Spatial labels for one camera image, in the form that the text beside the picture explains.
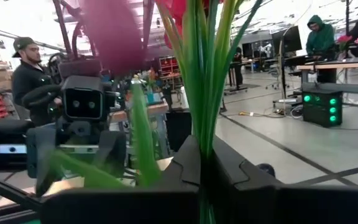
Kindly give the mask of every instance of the man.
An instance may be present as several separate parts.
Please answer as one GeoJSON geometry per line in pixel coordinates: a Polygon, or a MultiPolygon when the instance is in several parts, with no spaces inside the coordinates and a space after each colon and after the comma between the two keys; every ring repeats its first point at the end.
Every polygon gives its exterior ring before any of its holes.
{"type": "MultiPolygon", "coordinates": [[[[28,92],[43,85],[41,78],[45,75],[39,65],[41,56],[37,44],[30,37],[19,37],[13,42],[16,53],[12,56],[19,57],[21,64],[13,72],[12,93],[15,104],[23,106],[22,98],[28,92]]],[[[56,104],[61,104],[60,99],[55,99],[56,104]]],[[[30,119],[36,126],[51,122],[47,105],[36,108],[26,108],[30,111],[30,119]]]]}
{"type": "MultiPolygon", "coordinates": [[[[325,24],[319,16],[314,15],[309,20],[308,27],[311,29],[306,43],[308,55],[316,60],[334,60],[335,39],[332,25],[325,24]]],[[[336,83],[336,69],[320,70],[317,82],[336,83]]]]}
{"type": "MultiPolygon", "coordinates": [[[[241,48],[238,47],[236,48],[236,54],[234,55],[234,58],[233,58],[233,62],[236,62],[236,63],[241,63],[242,62],[242,59],[241,59],[241,48]]],[[[238,65],[235,65],[234,66],[234,73],[236,75],[236,85],[237,85],[237,88],[242,85],[242,74],[241,74],[241,66],[238,66],[238,65]]]]}

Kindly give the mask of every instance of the hood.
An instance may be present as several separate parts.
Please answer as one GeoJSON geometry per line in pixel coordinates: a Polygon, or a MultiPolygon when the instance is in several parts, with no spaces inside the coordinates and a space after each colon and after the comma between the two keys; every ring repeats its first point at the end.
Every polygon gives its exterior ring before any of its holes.
{"type": "Polygon", "coordinates": [[[324,24],[323,20],[317,15],[314,15],[310,18],[308,22],[308,27],[310,26],[311,23],[317,23],[320,27],[324,24]]]}

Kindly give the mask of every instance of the ceiling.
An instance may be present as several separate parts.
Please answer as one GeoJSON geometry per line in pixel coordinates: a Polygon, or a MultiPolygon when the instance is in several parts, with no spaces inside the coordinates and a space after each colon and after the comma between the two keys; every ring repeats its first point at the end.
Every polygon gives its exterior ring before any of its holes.
{"type": "MultiPolygon", "coordinates": [[[[73,7],[78,7],[80,1],[83,0],[67,0],[73,7]]],[[[150,0],[128,1],[134,12],[139,30],[142,31],[145,26],[144,1],[149,2],[150,0]]],[[[247,12],[251,9],[254,1],[247,1],[240,6],[240,14],[236,15],[232,23],[232,35],[236,35],[239,27],[247,19],[247,12]]],[[[257,11],[247,32],[257,30],[275,32],[276,30],[285,29],[296,22],[309,9],[308,6],[310,6],[311,2],[313,7],[318,9],[318,14],[322,19],[335,27],[344,27],[345,4],[341,0],[265,0],[263,6],[257,11]]],[[[358,0],[352,1],[350,8],[350,18],[354,21],[358,19],[358,0]]],[[[219,5],[218,15],[220,15],[221,9],[222,5],[219,5]]],[[[65,17],[68,35],[71,36],[76,22],[70,20],[67,12],[65,17]]],[[[157,25],[158,18],[160,18],[160,15],[157,7],[154,6],[149,47],[161,47],[164,45],[164,28],[162,24],[157,25]]],[[[39,42],[63,47],[61,31],[56,20],[57,16],[52,0],[0,0],[0,30],[15,35],[31,36],[39,42]]],[[[80,39],[78,43],[80,50],[88,49],[89,47],[87,38],[80,39]]]]}

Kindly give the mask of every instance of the gray floor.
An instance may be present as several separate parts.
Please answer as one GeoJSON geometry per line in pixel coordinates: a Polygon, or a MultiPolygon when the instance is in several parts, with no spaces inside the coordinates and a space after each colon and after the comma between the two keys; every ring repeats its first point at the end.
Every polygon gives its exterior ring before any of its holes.
{"type": "MultiPolygon", "coordinates": [[[[290,89],[299,87],[299,78],[287,79],[290,89]]],[[[252,163],[273,165],[284,183],[358,185],[358,130],[345,130],[358,129],[358,107],[343,109],[342,129],[321,128],[293,118],[237,115],[240,111],[271,111],[272,101],[281,95],[280,90],[271,88],[273,82],[275,79],[264,73],[244,75],[244,83],[260,87],[224,97],[228,111],[219,116],[216,134],[252,163]]],[[[358,73],[349,76],[349,83],[358,83],[358,73]]],[[[358,101],[358,95],[348,98],[358,101]]],[[[34,185],[25,172],[0,173],[0,180],[19,188],[34,185]]]]}

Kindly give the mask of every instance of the tulip petal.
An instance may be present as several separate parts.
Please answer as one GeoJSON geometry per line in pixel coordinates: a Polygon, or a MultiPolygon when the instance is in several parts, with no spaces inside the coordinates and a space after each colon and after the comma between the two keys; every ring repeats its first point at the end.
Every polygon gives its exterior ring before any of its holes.
{"type": "Polygon", "coordinates": [[[127,1],[88,0],[82,8],[87,35],[103,66],[118,74],[140,68],[144,61],[140,30],[127,1]]]}

